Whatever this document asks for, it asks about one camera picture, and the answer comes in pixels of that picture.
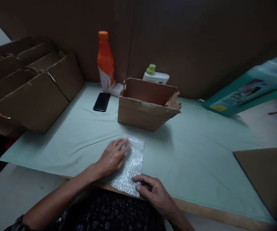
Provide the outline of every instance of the table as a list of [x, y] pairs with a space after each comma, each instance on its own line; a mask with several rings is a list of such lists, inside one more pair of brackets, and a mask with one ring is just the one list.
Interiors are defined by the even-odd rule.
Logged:
[[246, 229], [276, 223], [232, 153], [263, 148], [238, 116], [179, 98], [182, 113], [149, 132], [117, 122], [114, 96], [106, 112], [93, 111], [100, 92], [99, 83], [86, 83], [46, 134], [25, 132], [0, 160], [73, 177], [126, 133], [145, 140], [143, 173], [159, 178], [183, 211]]

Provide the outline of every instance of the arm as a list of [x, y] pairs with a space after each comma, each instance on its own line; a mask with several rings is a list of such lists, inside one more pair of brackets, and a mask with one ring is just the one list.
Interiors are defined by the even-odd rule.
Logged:
[[195, 231], [159, 179], [140, 175], [133, 177], [132, 180], [141, 182], [141, 185], [136, 186], [136, 190], [169, 221], [174, 231]]
[[58, 219], [72, 201], [92, 182], [120, 170], [124, 163], [125, 153], [130, 145], [122, 149], [127, 139], [111, 142], [104, 150], [98, 162], [90, 165], [82, 173], [64, 183], [48, 194], [31, 208], [22, 219], [22, 223], [31, 230], [42, 230], [52, 221]]

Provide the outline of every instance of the cardboard box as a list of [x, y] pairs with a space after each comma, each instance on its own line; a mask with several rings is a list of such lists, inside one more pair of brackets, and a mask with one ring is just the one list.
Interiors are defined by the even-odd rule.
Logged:
[[30, 130], [45, 133], [69, 102], [52, 78], [44, 72], [37, 75], [27, 70], [18, 70], [3, 78], [2, 81], [9, 83], [9, 79], [21, 78], [20, 81], [24, 82], [29, 79], [30, 75], [35, 77], [10, 94], [7, 94], [9, 89], [6, 88], [3, 93], [0, 93], [0, 96], [4, 95], [0, 99], [0, 114]]
[[84, 79], [72, 52], [60, 59], [54, 51], [27, 67], [34, 68], [38, 72], [46, 71], [69, 102], [73, 100], [84, 85]]
[[23, 65], [14, 56], [0, 59], [0, 79], [20, 68], [23, 68]]
[[25, 130], [23, 127], [0, 120], [0, 135], [18, 138]]
[[176, 87], [128, 78], [125, 89], [125, 83], [119, 96], [119, 123], [154, 132], [180, 113]]
[[54, 46], [52, 42], [47, 41], [19, 53], [17, 57], [20, 59], [21, 63], [26, 66], [37, 61], [38, 59], [41, 59], [51, 52], [55, 52]]
[[17, 54], [19, 54], [25, 50], [28, 50], [34, 46], [35, 46], [35, 43], [30, 36], [23, 38], [23, 39], [17, 39], [10, 43], [1, 45], [0, 46], [0, 56], [1, 57], [6, 57], [9, 55], [16, 56]]
[[46, 132], [83, 85], [75, 55], [59, 56], [50, 41], [0, 46], [0, 133], [3, 124], [4, 135], [18, 126]]

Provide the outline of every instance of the finger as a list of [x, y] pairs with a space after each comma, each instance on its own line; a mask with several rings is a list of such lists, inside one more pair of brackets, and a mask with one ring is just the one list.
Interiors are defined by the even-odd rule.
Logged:
[[132, 181], [133, 182], [145, 182], [150, 184], [152, 187], [155, 185], [155, 179], [152, 178], [151, 176], [147, 176], [147, 175], [138, 175], [138, 176], [134, 176], [132, 177]]
[[114, 143], [114, 141], [112, 141], [111, 143], [109, 143], [108, 147], [113, 146], [113, 143]]
[[119, 150], [122, 148], [122, 146], [125, 145], [127, 142], [128, 142], [128, 139], [124, 139], [124, 140], [120, 141], [120, 142], [116, 145], [117, 150], [119, 151]]
[[119, 138], [118, 140], [113, 141], [113, 146], [115, 147], [123, 138]]
[[120, 163], [118, 164], [117, 168], [120, 170], [125, 162], [125, 158], [123, 157]]
[[153, 197], [153, 193], [150, 192], [146, 187], [142, 186], [142, 185], [137, 185], [135, 186], [135, 189], [142, 195], [144, 196], [146, 199], [150, 200]]
[[141, 186], [146, 187], [149, 191], [152, 192], [152, 187], [150, 186], [150, 184], [147, 184], [147, 183], [145, 183], [144, 181], [142, 181], [142, 182], [141, 182]]
[[129, 151], [131, 148], [131, 144], [128, 144], [126, 147], [124, 147], [122, 150], [120, 150], [120, 154], [124, 156], [127, 151]]

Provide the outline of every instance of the smartphone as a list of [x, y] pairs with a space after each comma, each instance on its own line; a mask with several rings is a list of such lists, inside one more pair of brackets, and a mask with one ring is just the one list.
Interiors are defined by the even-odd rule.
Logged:
[[100, 93], [96, 100], [94, 111], [102, 111], [105, 112], [107, 108], [107, 104], [109, 103], [110, 94], [108, 93]]

